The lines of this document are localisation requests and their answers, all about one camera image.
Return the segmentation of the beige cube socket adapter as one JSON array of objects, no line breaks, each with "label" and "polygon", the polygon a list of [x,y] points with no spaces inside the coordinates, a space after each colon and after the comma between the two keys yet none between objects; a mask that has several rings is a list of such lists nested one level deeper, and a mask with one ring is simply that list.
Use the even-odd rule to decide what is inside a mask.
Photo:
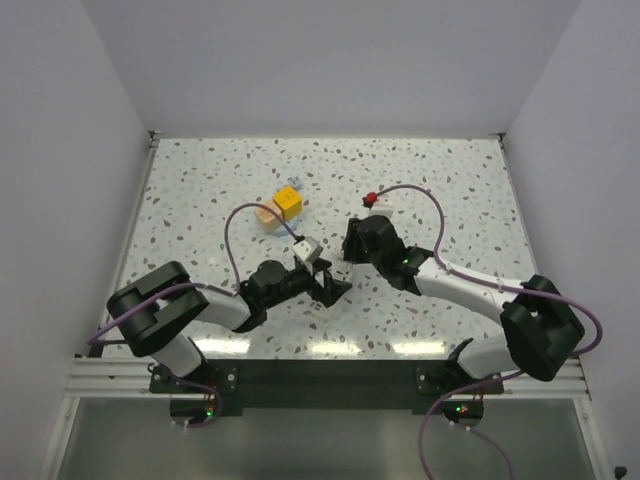
[{"label": "beige cube socket adapter", "polygon": [[267,200],[256,207],[255,217],[266,234],[274,234],[281,227],[282,213],[273,200]]}]

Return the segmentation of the yellow cube socket adapter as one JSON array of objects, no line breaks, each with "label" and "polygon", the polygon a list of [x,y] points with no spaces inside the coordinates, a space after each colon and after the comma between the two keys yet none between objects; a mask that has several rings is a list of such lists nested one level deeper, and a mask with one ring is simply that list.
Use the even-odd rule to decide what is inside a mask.
[{"label": "yellow cube socket adapter", "polygon": [[303,208],[303,201],[300,194],[289,185],[273,195],[273,202],[279,208],[281,216],[285,221],[289,221],[299,215]]}]

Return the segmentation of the light blue round power socket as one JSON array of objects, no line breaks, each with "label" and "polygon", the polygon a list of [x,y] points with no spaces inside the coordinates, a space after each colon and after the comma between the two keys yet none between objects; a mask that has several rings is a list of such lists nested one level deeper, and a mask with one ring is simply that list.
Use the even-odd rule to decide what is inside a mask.
[{"label": "light blue round power socket", "polygon": [[270,232],[270,235],[275,237],[286,237],[290,234],[290,231],[295,232],[300,223],[300,215],[294,216],[292,219],[282,224],[281,222],[277,222],[276,228]]}]

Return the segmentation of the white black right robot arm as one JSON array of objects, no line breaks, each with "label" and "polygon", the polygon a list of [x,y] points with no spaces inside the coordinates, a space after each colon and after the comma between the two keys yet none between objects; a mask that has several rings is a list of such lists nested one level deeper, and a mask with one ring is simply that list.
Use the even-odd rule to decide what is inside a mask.
[{"label": "white black right robot arm", "polygon": [[457,276],[433,252],[406,246],[385,216],[350,219],[343,253],[348,262],[371,265],[397,290],[449,301],[502,327],[500,334],[462,342],[449,356],[445,379],[456,392],[469,392],[481,379],[513,370],[549,382],[585,334],[547,278],[502,281],[475,277],[468,269]]}]

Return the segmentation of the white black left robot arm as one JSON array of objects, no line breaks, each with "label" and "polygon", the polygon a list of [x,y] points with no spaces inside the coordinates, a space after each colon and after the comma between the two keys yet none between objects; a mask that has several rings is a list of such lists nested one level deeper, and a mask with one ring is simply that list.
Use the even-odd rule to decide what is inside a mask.
[{"label": "white black left robot arm", "polygon": [[191,322],[247,333],[264,324],[269,309],[299,295],[329,308],[351,288],[332,276],[331,262],[322,258],[310,266],[296,260],[291,270],[266,260],[236,294],[192,282],[183,265],[171,261],[114,293],[106,308],[134,356],[153,358],[183,391],[196,392],[206,383],[207,368],[183,333]]}]

